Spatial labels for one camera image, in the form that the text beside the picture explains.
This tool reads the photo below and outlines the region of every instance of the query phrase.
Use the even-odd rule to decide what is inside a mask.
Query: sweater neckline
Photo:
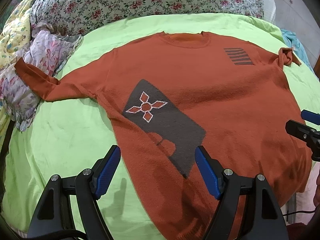
[[[181,47],[186,49],[204,48],[211,41],[210,35],[208,32],[201,32],[197,34],[192,34],[192,33],[168,34],[165,32],[161,32],[158,35],[159,35],[159,38],[165,41],[166,43],[176,47]]]

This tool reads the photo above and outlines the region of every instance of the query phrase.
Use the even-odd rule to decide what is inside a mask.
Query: ribbed hem
[[[159,33],[159,37],[168,44],[186,49],[199,49],[206,47],[211,41],[210,34],[208,32],[201,32],[201,35],[202,37],[199,40],[177,41],[171,37],[172,34],[167,34],[165,32]]]

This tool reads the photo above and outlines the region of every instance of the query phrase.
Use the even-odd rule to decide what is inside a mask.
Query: diamond-shaped petal
[[[149,100],[149,96],[143,91],[141,94],[141,97],[140,97],[140,101],[142,103],[146,103],[146,102],[148,102],[148,100]]]
[[[128,109],[126,112],[135,114],[135,113],[139,112],[140,110],[141,110],[141,108],[139,106],[133,106],[130,109]]]
[[[153,108],[161,108],[162,106],[166,105],[168,102],[164,101],[156,101],[152,104]]]
[[[143,115],[143,119],[146,120],[147,122],[150,122],[152,117],[153,115],[150,112],[145,112]]]

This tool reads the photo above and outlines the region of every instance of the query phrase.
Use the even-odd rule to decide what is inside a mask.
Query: blue cloth
[[[298,40],[297,35],[291,31],[288,30],[281,30],[282,37],[284,39],[284,43],[289,47],[292,48],[294,53],[301,59],[313,72],[313,74],[316,76],[315,72],[313,71],[313,68],[310,65],[310,62],[308,60],[308,56],[306,53],[306,50],[304,49],[302,43]]]

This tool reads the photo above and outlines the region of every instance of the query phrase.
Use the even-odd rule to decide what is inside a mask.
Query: white mattress
[[[276,20],[276,3],[275,0],[263,0],[263,19],[267,22],[275,24]]]

